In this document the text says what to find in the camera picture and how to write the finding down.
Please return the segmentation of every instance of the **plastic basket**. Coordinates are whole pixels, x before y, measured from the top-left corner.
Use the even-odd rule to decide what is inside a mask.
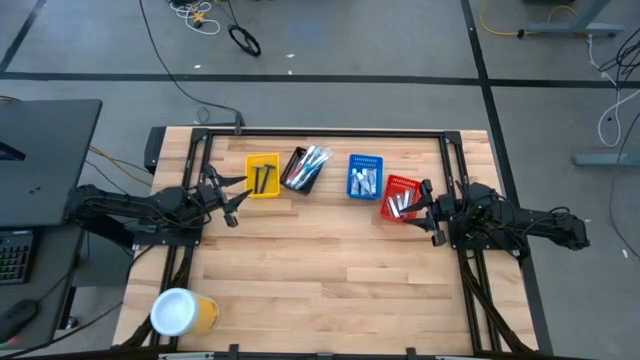
[[[351,154],[349,156],[349,170],[347,170],[347,195],[354,199],[366,199],[376,200],[382,196],[382,169],[384,168],[384,161],[379,156]],[[375,169],[376,170],[376,188],[374,195],[360,195],[351,194],[352,172],[356,169],[357,172],[362,172],[362,169]]]
[[[285,166],[284,171],[282,171],[282,176],[280,176],[280,184],[282,184],[282,186],[284,186],[285,188],[291,191],[295,191],[305,196],[311,193],[313,184],[316,183],[316,179],[318,178],[318,175],[320,175],[320,171],[322,171],[322,166],[320,167],[320,169],[318,169],[318,171],[316,171],[315,174],[311,175],[309,180],[307,180],[307,182],[304,185],[302,185],[300,189],[292,188],[291,186],[287,185],[286,181],[287,181],[287,177],[289,177],[289,173],[291,172],[291,170],[295,168],[295,166],[298,164],[298,161],[300,161],[300,159],[302,159],[302,157],[306,153],[307,153],[307,149],[301,148],[299,146],[296,147],[296,150],[291,155],[291,159],[289,159],[287,166]]]
[[[265,164],[274,165],[276,168],[269,171],[269,177],[264,187],[264,193],[258,194],[256,191],[249,194],[250,198],[263,199],[276,197],[280,194],[280,155],[278,154],[260,154],[260,155],[247,155],[245,161],[244,174],[247,176],[247,180],[244,182],[244,189],[250,190],[255,187],[256,180],[256,166],[262,167],[260,169],[260,177],[258,178],[258,190],[262,189],[262,182],[266,174],[266,169],[263,167]]]
[[[387,179],[387,187],[384,191],[384,197],[382,198],[382,205],[380,206],[380,215],[388,220],[403,222],[405,219],[415,219],[416,212],[407,213],[404,218],[395,218],[389,211],[389,204],[387,198],[389,196],[395,196],[397,194],[404,194],[406,190],[413,190],[413,200],[409,205],[415,204],[420,199],[420,182],[412,179],[407,179],[402,176],[389,175]]]

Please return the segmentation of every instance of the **keyboard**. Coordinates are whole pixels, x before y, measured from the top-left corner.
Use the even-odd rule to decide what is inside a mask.
[[[0,285],[24,284],[35,252],[32,230],[0,231]]]

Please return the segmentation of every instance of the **yellow cup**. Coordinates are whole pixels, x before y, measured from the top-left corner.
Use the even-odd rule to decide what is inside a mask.
[[[161,335],[205,335],[218,320],[218,304],[186,289],[169,289],[151,307],[151,324]]]

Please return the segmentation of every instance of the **yellow basket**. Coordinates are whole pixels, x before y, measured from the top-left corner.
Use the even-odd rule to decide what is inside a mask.
[[[264,175],[266,174],[266,164],[274,165],[276,168],[269,171],[269,178],[267,178],[267,184],[264,187],[264,193],[256,194],[252,192],[249,197],[254,199],[263,199],[276,197],[280,194],[280,155],[278,154],[260,154],[260,155],[247,155],[247,160],[244,163],[244,174],[247,176],[247,180],[244,182],[244,189],[251,190],[255,187],[256,181],[256,166],[261,167],[260,178],[258,179],[258,191],[262,188],[262,182],[264,181]]]

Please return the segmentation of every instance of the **blue basket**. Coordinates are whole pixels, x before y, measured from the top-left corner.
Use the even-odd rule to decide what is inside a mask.
[[[379,156],[351,154],[349,156],[349,170],[347,171],[347,195],[354,199],[376,200],[382,196],[382,169],[384,161]],[[376,169],[376,193],[375,195],[355,195],[351,194],[351,172],[356,169],[362,172],[362,169]]]

